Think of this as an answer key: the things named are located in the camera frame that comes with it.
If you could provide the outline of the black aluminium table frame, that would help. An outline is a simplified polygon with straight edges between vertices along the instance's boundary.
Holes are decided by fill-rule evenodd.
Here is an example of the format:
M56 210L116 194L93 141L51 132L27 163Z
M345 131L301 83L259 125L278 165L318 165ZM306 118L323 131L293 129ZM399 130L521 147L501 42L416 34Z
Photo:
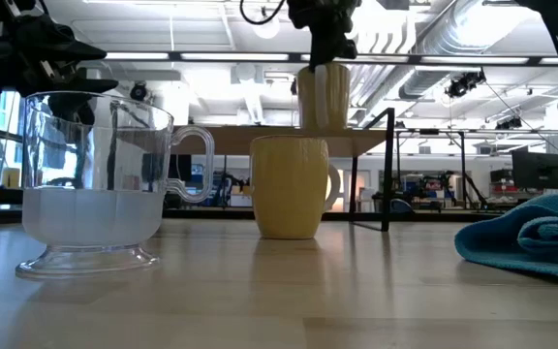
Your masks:
M202 207L201 209L166 209L164 219L219 219L219 220L253 220L255 214L251 209L220 209ZM391 213L390 222L450 222L474 223L499 217L499 214L474 213L467 210L417 213ZM379 212L326 212L323 221L381 222L383 215Z

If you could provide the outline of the black metal shelf leg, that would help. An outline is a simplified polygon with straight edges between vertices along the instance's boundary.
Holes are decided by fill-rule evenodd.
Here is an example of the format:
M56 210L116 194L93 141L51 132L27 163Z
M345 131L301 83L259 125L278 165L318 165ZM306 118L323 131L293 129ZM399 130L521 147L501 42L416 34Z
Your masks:
M386 108L380 114L375 116L369 123L364 126L364 130L369 130L375 126L383 117L387 118L387 128L385 132L385 166L384 166L384 184L383 184L383 198L382 198L382 212L380 213L381 228L378 229L372 225L367 225L365 223L359 223L357 221L357 201L356 201L356 189L357 189L357 164L358 157L354 156L352 158L352 168L351 168L351 195L350 195L350 205L349 205L349 220L351 225L359 226L361 228L380 231L381 233L387 233L389 230L390 223L390 204L392 198L392 156L393 156L393 138L395 135L395 108Z

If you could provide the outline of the silver ceiling air duct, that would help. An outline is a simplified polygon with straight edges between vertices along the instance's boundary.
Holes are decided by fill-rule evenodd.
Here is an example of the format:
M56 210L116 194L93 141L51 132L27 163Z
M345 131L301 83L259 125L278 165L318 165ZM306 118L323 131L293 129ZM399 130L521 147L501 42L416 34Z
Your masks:
M416 44L415 53L434 55L482 54L508 36L534 12L518 5L484 5L494 0L457 0L430 32ZM393 87L400 99L416 100L445 79L450 71L397 69L403 75Z

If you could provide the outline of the wide yellow ceramic mug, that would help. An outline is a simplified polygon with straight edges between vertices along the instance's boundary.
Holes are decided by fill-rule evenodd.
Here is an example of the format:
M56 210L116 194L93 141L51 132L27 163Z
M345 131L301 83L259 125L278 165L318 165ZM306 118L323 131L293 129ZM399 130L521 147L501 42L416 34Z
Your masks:
M310 239L339 196L325 140L269 136L250 146L251 197L261 236Z

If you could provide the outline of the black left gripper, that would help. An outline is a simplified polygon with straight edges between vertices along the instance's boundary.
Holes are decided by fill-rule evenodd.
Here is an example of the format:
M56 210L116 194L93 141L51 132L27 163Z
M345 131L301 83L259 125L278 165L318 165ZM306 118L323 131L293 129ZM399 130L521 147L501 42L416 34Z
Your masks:
M106 57L104 50L79 41L69 26L53 21L45 0L0 0L0 92L104 93L118 81L65 79L65 71L75 61Z

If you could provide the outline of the black computer monitor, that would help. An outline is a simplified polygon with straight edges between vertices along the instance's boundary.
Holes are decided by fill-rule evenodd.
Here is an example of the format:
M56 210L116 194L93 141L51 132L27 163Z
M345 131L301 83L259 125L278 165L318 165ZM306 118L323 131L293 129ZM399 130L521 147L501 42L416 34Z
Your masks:
M511 160L516 187L558 189L558 154L513 151Z

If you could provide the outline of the blue cloth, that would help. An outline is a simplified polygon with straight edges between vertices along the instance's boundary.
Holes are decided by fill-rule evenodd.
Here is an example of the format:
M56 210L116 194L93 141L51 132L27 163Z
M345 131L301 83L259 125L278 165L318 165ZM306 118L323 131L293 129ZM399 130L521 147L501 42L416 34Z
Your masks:
M558 278L558 193L462 228L454 246L471 263Z

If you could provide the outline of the tall yellow ceramic mug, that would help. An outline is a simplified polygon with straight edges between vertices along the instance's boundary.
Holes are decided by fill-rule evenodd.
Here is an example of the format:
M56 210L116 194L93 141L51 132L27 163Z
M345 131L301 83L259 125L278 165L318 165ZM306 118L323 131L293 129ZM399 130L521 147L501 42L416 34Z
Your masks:
M301 69L296 75L300 127L336 131L347 127L350 70L338 63Z

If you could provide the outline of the clear plastic handled cup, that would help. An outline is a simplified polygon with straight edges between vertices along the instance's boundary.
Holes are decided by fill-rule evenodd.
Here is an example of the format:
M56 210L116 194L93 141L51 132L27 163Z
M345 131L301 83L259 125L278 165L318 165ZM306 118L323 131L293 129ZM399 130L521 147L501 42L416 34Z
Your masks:
M169 175L172 148L191 137L205 151L198 194ZM16 275L67 278L156 265L143 245L159 230L166 195L206 199L214 152L206 129L175 126L171 114L143 102L79 91L28 96L21 218L46 249L20 263Z

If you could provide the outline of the black overhead frame bar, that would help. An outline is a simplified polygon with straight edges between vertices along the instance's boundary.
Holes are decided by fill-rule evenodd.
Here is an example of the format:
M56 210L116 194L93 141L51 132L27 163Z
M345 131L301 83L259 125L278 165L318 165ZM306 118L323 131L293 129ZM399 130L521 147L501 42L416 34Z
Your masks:
M114 51L104 61L113 62L222 62L222 63L308 63L310 55L302 52L245 51ZM422 55L360 54L354 59L336 58L354 65L467 66L467 67L556 67L557 56L512 55Z

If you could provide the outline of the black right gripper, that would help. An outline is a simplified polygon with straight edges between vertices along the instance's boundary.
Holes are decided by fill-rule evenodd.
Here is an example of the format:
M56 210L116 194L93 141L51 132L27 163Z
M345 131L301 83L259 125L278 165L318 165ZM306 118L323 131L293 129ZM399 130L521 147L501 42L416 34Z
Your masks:
M361 0L287 0L288 16L296 29L309 27L311 48L309 70L323 63L323 38L318 28L330 28L326 38L326 61L355 59L357 47L347 33L353 29L352 15Z

